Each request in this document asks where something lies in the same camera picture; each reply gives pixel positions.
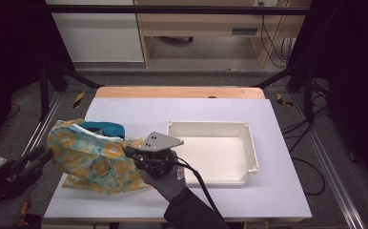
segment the cable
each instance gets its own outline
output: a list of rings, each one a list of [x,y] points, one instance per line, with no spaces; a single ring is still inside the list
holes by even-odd
[[[280,24],[280,23],[278,23],[278,24],[276,25],[276,33],[277,33],[277,32],[278,32],[278,30],[279,30],[279,24]],[[279,56],[278,51],[276,50],[276,46],[274,45],[274,41],[273,41],[273,39],[271,39],[271,36],[270,36],[270,34],[268,33],[268,31],[267,31],[267,29],[266,29],[266,27],[265,27],[264,14],[262,14],[262,15],[261,15],[261,29],[262,29],[263,31],[265,31],[265,33],[267,34],[267,37],[268,37],[268,39],[270,40],[270,43],[271,43],[271,45],[272,45],[272,47],[273,47],[274,51],[276,52],[276,56],[278,56],[279,60],[280,60],[280,61],[282,61],[283,63],[285,63],[286,65],[285,65],[285,66],[278,66],[278,65],[274,62],[273,58],[272,58],[272,57],[271,57],[271,55],[270,55],[270,52],[268,52],[267,48],[265,47],[264,41],[263,41],[263,39],[262,39],[262,32],[261,32],[261,35],[260,35],[261,44],[262,44],[262,46],[263,46],[264,50],[267,52],[268,56],[270,57],[271,62],[272,62],[272,63],[273,63],[273,65],[274,65],[274,66],[276,66],[276,67],[286,67],[286,66],[288,65],[288,62],[287,62],[287,61],[284,61],[284,60],[281,58],[281,56]]]
[[[193,171],[193,173],[194,173],[194,175],[195,175],[196,179],[198,180],[199,184],[201,185],[201,188],[202,188],[202,190],[204,191],[204,194],[205,194],[205,196],[207,197],[208,201],[210,202],[210,204],[211,204],[212,208],[214,209],[214,211],[216,212],[216,214],[217,214],[221,219],[223,219],[222,215],[220,215],[219,211],[217,210],[217,207],[216,207],[216,205],[215,205],[214,201],[212,200],[211,195],[209,194],[208,189],[207,189],[207,187],[205,186],[204,180],[202,179],[202,176],[199,174],[199,172],[198,172],[197,170],[195,170],[193,167],[191,167],[191,166],[190,166],[190,164],[188,164],[185,160],[181,159],[181,158],[180,158],[180,157],[178,157],[178,156],[177,156],[176,158],[178,158],[178,159],[180,159],[180,160],[184,161],[184,163],[185,163],[185,164],[183,164],[183,163],[179,163],[179,162],[173,162],[173,164],[175,164],[175,165],[179,165],[179,166],[182,166],[182,167],[184,167],[184,168],[187,168],[187,169],[189,169],[189,170]]]
[[[262,24],[261,24],[261,28],[264,30],[264,28],[265,28],[265,26],[264,26],[264,15],[261,15],[261,17],[262,17]],[[280,65],[277,65],[277,64],[274,62],[273,58],[272,58],[272,57],[271,57],[271,55],[270,55],[270,52],[268,52],[267,48],[265,47],[264,41],[263,41],[263,39],[262,39],[262,32],[261,32],[261,35],[260,35],[260,40],[261,40],[262,47],[264,48],[265,52],[267,52],[268,57],[270,57],[271,63],[273,63],[273,65],[274,65],[274,66],[276,66],[276,67],[286,67],[286,66],[280,66]]]
[[[171,160],[161,160],[161,159],[150,159],[149,162],[151,163],[170,163],[170,164],[174,164],[174,165],[178,165],[178,166],[182,166],[184,168],[187,168],[189,170],[191,170],[196,179],[198,180],[199,184],[201,185],[201,188],[202,188],[202,191],[204,191],[204,194],[205,194],[205,197],[208,199],[208,201],[210,202],[211,204],[211,207],[214,209],[214,211],[216,212],[216,214],[221,218],[223,219],[222,215],[220,215],[220,212],[217,210],[217,207],[214,203],[214,201],[212,200],[211,198],[211,195],[209,194],[208,192],[208,189],[205,185],[205,182],[204,180],[202,179],[202,176],[199,174],[199,172],[197,170],[195,170],[193,167],[190,166],[189,163],[187,163],[184,159],[178,157],[178,156],[173,156],[173,158],[177,158],[177,159],[180,159],[182,161],[184,161],[185,164],[183,163],[180,163],[180,162],[175,162],[175,161],[171,161]]]
[[[312,169],[314,169],[321,178],[321,189],[318,192],[316,192],[316,193],[303,192],[303,193],[305,195],[308,195],[308,196],[318,196],[318,195],[322,194],[324,192],[324,190],[326,189],[326,179],[324,178],[324,175],[318,170],[318,168],[315,165],[313,165],[312,163],[309,163],[306,160],[303,160],[303,159],[300,159],[300,158],[297,158],[297,157],[291,157],[291,159],[307,164]]]
[[[14,103],[11,103],[11,106],[15,106],[17,108],[17,111],[14,114],[7,117],[6,120],[14,118],[20,112],[20,106],[18,106],[17,104],[14,104]]]

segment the floral cloth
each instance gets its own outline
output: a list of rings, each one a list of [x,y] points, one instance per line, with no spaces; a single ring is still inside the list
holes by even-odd
[[[105,195],[147,187],[133,160],[123,152],[126,145],[137,148],[142,138],[98,135],[79,126],[84,122],[57,121],[48,135],[54,166],[69,174],[62,187]]]

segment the metal rail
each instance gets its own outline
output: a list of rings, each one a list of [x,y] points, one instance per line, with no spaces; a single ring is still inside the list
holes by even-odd
[[[299,111],[300,115],[305,118],[302,109],[302,102],[300,101],[299,96],[291,94],[291,97],[292,100],[295,101],[296,108]],[[365,226],[362,219],[360,218],[357,208],[351,200],[350,195],[348,194],[344,184],[342,183],[342,180],[339,177],[336,168],[328,157],[326,150],[324,149],[320,138],[315,131],[315,128],[312,128],[312,130],[309,132],[309,136],[314,146],[317,160],[320,163],[321,168],[323,169],[324,175],[327,177],[327,181],[332,188],[332,191],[338,202],[338,206],[341,209],[341,212],[345,217],[348,226],[351,229],[364,229]]]
[[[48,10],[55,13],[164,13],[164,14],[254,14],[308,15],[325,10],[276,7],[214,7],[214,6],[108,6],[108,5],[47,5],[26,6],[24,10]]]

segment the white plastic container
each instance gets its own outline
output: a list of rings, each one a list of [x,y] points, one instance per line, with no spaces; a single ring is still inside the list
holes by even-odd
[[[196,169],[207,187],[243,185],[259,170],[248,122],[170,121],[167,135],[184,144],[172,148]],[[189,187],[199,187],[193,172],[185,170]]]

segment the black cable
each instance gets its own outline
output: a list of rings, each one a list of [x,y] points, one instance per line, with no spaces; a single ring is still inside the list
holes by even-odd
[[[283,15],[281,15],[281,16],[280,16],[280,18],[279,18],[279,23],[278,23],[278,25],[276,25],[276,33],[277,33],[277,32],[278,32],[278,30],[279,30],[279,24],[280,24],[280,22],[281,22],[281,20],[282,20],[282,17],[283,17]],[[276,46],[275,46],[275,44],[274,44],[274,41],[273,41],[273,39],[271,39],[271,36],[270,36],[270,34],[268,33],[268,31],[267,31],[267,29],[266,29],[266,27],[265,27],[264,14],[262,14],[262,15],[261,15],[261,29],[262,29],[263,31],[265,31],[265,33],[267,34],[267,37],[268,37],[268,39],[270,40],[270,43],[271,43],[271,45],[272,45],[272,47],[273,47],[274,51],[276,52],[276,56],[278,56],[279,60],[280,60],[280,61],[282,61],[283,63],[285,63],[286,65],[285,65],[285,66],[278,66],[276,63],[274,63],[273,58],[271,57],[270,53],[268,52],[267,48],[265,47],[264,41],[263,41],[263,39],[262,39],[262,32],[261,32],[261,35],[260,35],[261,44],[262,44],[262,46],[263,46],[264,50],[267,52],[268,56],[270,57],[271,62],[272,62],[272,63],[273,63],[273,65],[275,65],[276,67],[286,67],[286,66],[288,65],[288,62],[287,62],[287,61],[284,61],[284,60],[281,58],[281,56],[279,56],[278,51],[276,50]]]
[[[197,170],[195,170],[193,167],[191,167],[191,166],[190,166],[190,164],[188,164],[185,160],[183,160],[183,159],[179,158],[178,156],[177,156],[177,158],[178,158],[178,159],[180,159],[180,160],[182,160],[182,161],[184,161],[184,162],[185,162],[185,164],[180,163],[180,162],[173,162],[173,161],[171,161],[171,162],[172,162],[173,164],[175,164],[175,165],[179,165],[179,166],[182,166],[182,167],[184,167],[184,168],[187,168],[187,169],[189,169],[189,170],[193,171],[193,173],[194,173],[194,175],[195,175],[196,179],[198,180],[199,184],[201,185],[202,190],[204,191],[205,196],[207,197],[208,201],[210,202],[211,207],[214,209],[214,211],[216,212],[216,214],[217,214],[221,219],[223,219],[222,215],[220,215],[220,212],[217,210],[217,207],[216,207],[216,205],[215,205],[214,201],[212,200],[212,197],[211,197],[211,195],[209,194],[207,187],[205,186],[205,183],[204,183],[204,180],[202,179],[201,174],[200,174]]]
[[[299,137],[299,139],[294,143],[294,145],[291,147],[291,149],[289,149],[289,153],[291,153],[295,147],[297,146],[297,144],[302,140],[302,138],[310,131],[312,130],[313,127],[313,123],[310,123],[309,126],[306,128],[306,130],[303,132],[303,134]]]
[[[220,215],[219,210],[217,210],[217,207],[214,203],[214,200],[212,199],[211,195],[208,192],[208,189],[205,185],[204,180],[202,179],[202,176],[199,174],[199,172],[194,169],[193,167],[190,166],[190,164],[188,164],[185,160],[183,160],[182,158],[178,157],[178,156],[174,156],[174,158],[180,159],[182,161],[184,161],[185,164],[180,163],[180,162],[175,162],[175,161],[171,161],[171,160],[161,160],[161,159],[150,159],[149,162],[151,163],[170,163],[170,164],[174,164],[174,165],[178,165],[178,166],[182,166],[184,168],[187,168],[189,170],[191,170],[196,179],[198,180],[199,184],[201,185],[202,191],[204,191],[205,197],[208,199],[208,201],[211,204],[211,207],[214,209],[214,211],[216,212],[216,214],[222,219],[224,220],[224,218],[222,217],[222,215]]]
[[[11,106],[15,106],[17,108],[17,111],[14,114],[12,114],[11,116],[7,117],[6,120],[14,118],[20,112],[20,106],[18,106],[17,104],[14,104],[14,103],[11,103]]]
[[[264,30],[264,28],[265,28],[265,26],[264,26],[264,15],[261,15],[261,17],[262,17],[261,28]],[[274,65],[274,66],[276,66],[276,67],[286,67],[286,66],[279,66],[279,65],[277,65],[277,64],[274,62],[273,58],[272,58],[272,57],[271,57],[271,55],[270,55],[270,52],[268,52],[267,48],[265,47],[264,40],[262,39],[262,32],[261,32],[261,35],[260,35],[260,40],[261,40],[262,47],[264,48],[265,52],[267,52],[268,57],[270,57],[270,60],[271,60],[271,62],[273,63],[273,65]]]
[[[300,161],[302,163],[307,164],[312,169],[314,169],[318,173],[318,175],[320,176],[320,178],[321,178],[321,189],[318,192],[316,192],[316,193],[308,193],[308,192],[304,192],[303,191],[303,193],[305,195],[308,195],[308,196],[318,196],[318,195],[322,194],[324,192],[324,190],[326,189],[326,180],[324,178],[324,175],[318,170],[318,168],[315,165],[313,165],[312,163],[309,163],[306,160],[303,160],[303,159],[300,159],[300,158],[297,158],[297,157],[292,157],[292,156],[291,156],[291,159],[292,160],[296,160],[296,161]]]

